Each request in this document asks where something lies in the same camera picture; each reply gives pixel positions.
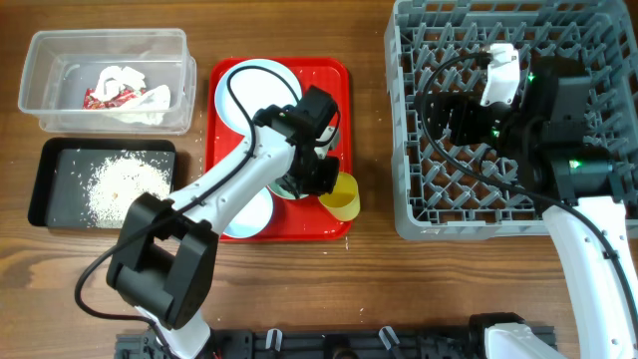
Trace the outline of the yellow plastic cup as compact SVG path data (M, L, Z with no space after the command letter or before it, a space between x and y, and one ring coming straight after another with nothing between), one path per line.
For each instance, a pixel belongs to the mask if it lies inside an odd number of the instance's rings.
M356 179L350 174L339 172L333 191L320 195L319 202L336 219L340 221L353 220L361 210Z

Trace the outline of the green bowl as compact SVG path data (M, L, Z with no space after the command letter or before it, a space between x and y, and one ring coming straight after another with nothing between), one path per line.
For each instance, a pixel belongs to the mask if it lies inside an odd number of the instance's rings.
M274 182L270 183L267 187L273 194L275 194L276 196L281 197L283 199L297 200L297 199L303 199L303 198L307 197L307 194L305 194L305 193L294 194L293 192L290 192L290 191L286 190L277 181L274 181Z

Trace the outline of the white rice pile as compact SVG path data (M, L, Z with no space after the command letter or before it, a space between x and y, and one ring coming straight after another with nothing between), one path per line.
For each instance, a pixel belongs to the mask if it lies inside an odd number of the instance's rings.
M139 196L150 193L166 198L171 191L173 160L172 153L120 151L95 165L85 186L87 225L121 228Z

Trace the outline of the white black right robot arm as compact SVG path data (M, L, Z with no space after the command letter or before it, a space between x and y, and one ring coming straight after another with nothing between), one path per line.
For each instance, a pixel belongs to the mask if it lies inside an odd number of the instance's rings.
M637 354L637 272L626 230L624 184L611 153L586 140L591 78L578 61L543 57L527 76L513 58L475 53L490 80L484 103L426 84L415 102L436 146L486 144L517 164L517 181L478 181L530 198L548 230L566 279L584 358Z

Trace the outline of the red snack wrapper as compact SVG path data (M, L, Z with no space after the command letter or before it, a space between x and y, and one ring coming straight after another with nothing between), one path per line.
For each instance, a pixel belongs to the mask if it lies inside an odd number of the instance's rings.
M99 100L95 97L95 91L88 89L86 91L83 110L102 110L112 109L122 106L124 103L136 99L143 95L147 90L145 88L134 90L132 88L124 88L120 90L114 97L108 100Z

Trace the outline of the light blue bowl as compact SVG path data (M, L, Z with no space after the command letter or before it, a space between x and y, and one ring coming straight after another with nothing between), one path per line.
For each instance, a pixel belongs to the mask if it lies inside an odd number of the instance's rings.
M270 191L264 187L233 218L224 235L231 238L248 238L261 232L270 222L274 202Z

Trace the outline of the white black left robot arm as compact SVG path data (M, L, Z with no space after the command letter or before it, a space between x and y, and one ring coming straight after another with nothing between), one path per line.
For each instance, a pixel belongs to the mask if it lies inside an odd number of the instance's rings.
M153 326L165 354L212 354L200 306L219 238L262 189L278 182L293 194L333 190L340 162L315 149L338 113L327 92L310 87L294 106L257 111L247 139L196 182L164 200L144 193L132 203L107 282Z

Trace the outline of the light blue plate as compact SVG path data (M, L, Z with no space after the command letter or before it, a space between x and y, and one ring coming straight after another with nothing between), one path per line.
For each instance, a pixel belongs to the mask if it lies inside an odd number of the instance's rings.
M271 105L283 108L296 105L302 97L302 89L296 76L286 66L267 59L240 62L226 71L217 83L214 106L220 120L232 131L248 135L247 120L230 96L227 79L235 98L252 119L258 110Z

